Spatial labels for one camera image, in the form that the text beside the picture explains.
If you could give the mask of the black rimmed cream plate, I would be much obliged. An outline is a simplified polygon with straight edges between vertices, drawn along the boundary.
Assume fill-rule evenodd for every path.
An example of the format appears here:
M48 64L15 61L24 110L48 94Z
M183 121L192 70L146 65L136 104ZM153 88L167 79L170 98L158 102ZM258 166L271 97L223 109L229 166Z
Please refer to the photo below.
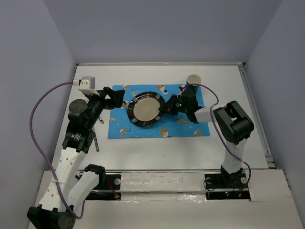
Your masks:
M162 105L165 105L165 100L160 94L146 91L130 101L127 115L134 125L148 127L159 122L163 117L163 112L159 110Z

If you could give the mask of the teal cup cream inside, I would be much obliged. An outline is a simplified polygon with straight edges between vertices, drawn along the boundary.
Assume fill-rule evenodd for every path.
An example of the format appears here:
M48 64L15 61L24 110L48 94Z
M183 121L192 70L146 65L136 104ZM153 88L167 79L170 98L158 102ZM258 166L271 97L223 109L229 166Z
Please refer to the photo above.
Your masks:
M201 82L202 81L201 81L200 76L198 76L196 74L191 74L186 79L186 89L191 90L196 94Z

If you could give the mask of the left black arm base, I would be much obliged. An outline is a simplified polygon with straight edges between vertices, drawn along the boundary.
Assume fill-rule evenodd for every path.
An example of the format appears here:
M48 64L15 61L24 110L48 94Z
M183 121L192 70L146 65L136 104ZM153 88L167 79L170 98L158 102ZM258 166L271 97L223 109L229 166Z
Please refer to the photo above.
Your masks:
M117 201L121 200L121 174L109 173L86 197L86 200Z

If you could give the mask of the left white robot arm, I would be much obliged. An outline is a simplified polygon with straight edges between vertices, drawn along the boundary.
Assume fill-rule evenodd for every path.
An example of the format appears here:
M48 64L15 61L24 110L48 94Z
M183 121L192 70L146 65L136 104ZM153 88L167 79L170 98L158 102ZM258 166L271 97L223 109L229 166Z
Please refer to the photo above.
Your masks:
M94 188L105 184L105 168L89 164L81 177L78 169L88 154L95 132L93 127L103 110L120 108L124 90L82 89L87 98L76 99L69 105L68 126L56 167L49 163L53 175L37 206L30 207L27 217L37 229L72 229L84 211L87 196Z

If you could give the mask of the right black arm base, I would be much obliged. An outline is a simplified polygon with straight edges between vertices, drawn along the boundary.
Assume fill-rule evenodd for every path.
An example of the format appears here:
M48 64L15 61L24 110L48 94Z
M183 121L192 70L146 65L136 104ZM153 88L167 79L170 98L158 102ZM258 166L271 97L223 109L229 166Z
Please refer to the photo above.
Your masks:
M246 182L245 172L230 181L224 180L221 173L205 174L203 186L206 200L251 200Z

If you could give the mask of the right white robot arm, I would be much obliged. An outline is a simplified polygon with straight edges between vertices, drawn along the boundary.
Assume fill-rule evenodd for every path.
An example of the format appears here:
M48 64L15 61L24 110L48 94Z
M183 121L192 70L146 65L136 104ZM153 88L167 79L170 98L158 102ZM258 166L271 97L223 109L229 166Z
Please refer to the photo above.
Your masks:
M193 123L212 122L216 133L225 147L219 181L224 187L232 186L242 173L243 153L247 139L254 130L254 123L237 101L214 109L199 106L190 90L181 95L172 95L159 110L169 115L186 114Z

